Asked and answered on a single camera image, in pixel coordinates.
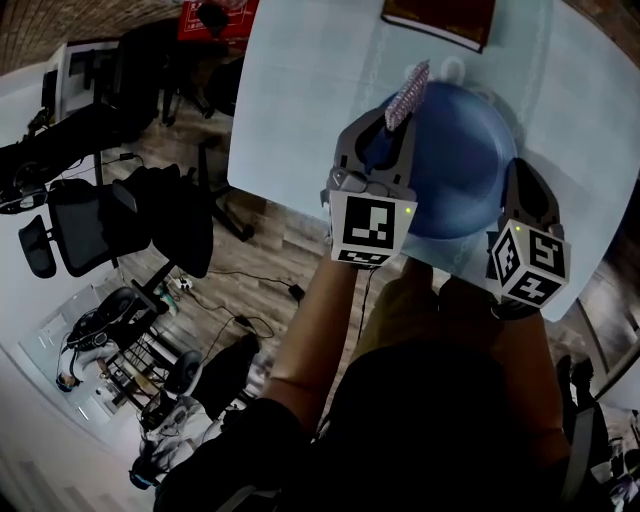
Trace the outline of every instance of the metal rack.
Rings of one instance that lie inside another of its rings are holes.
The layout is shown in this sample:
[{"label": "metal rack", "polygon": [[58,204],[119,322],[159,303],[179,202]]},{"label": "metal rack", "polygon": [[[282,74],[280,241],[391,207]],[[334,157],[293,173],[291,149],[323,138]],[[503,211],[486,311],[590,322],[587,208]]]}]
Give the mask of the metal rack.
[{"label": "metal rack", "polygon": [[119,392],[114,399],[116,406],[128,400],[138,411],[142,411],[162,389],[173,363],[154,348],[155,344],[174,356],[179,355],[161,337],[146,332],[108,362],[109,379]]}]

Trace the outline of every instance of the brown book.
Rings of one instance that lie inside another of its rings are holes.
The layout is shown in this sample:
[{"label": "brown book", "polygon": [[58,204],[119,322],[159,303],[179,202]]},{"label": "brown book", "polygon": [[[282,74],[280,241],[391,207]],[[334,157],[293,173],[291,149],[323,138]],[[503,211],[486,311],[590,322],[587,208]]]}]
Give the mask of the brown book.
[{"label": "brown book", "polygon": [[496,0],[386,0],[382,19],[482,53],[489,40],[495,3]]}]

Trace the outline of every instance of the black office chair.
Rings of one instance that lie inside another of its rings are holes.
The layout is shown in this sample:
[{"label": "black office chair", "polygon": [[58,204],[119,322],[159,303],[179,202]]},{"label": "black office chair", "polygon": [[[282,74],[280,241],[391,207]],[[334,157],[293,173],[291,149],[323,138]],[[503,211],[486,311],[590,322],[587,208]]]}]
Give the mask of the black office chair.
[{"label": "black office chair", "polygon": [[56,273],[50,242],[58,244],[67,271],[80,277],[117,256],[137,252],[153,240],[169,259],[149,282],[133,288],[157,314],[167,306],[155,288],[174,266],[202,278],[213,252],[213,222],[207,194],[180,177],[180,169],[138,168],[125,181],[94,187],[83,180],[59,180],[48,199],[52,228],[37,216],[19,231],[22,250],[33,273]]}]

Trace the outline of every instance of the person's arm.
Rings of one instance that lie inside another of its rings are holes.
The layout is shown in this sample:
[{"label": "person's arm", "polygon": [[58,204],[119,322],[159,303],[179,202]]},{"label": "person's arm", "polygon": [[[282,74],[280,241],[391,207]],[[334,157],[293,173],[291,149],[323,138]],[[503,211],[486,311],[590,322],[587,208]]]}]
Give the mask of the person's arm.
[{"label": "person's arm", "polygon": [[562,431],[562,396],[540,313],[508,321],[498,341],[507,396],[536,467],[566,458],[570,446]]},{"label": "person's arm", "polygon": [[327,255],[278,351],[263,396],[315,432],[340,363],[358,271]]}]

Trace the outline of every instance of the blue bowl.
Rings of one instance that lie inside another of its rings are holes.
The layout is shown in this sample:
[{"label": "blue bowl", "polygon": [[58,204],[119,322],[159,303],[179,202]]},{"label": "blue bowl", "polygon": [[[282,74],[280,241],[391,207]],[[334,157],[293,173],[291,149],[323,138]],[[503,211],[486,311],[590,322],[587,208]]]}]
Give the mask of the blue bowl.
[{"label": "blue bowl", "polygon": [[[429,83],[415,119],[411,188],[418,208],[410,232],[451,240],[490,226],[500,216],[506,170],[517,156],[504,119],[479,96],[441,82]],[[379,161],[385,146],[378,137],[367,160]]]}]

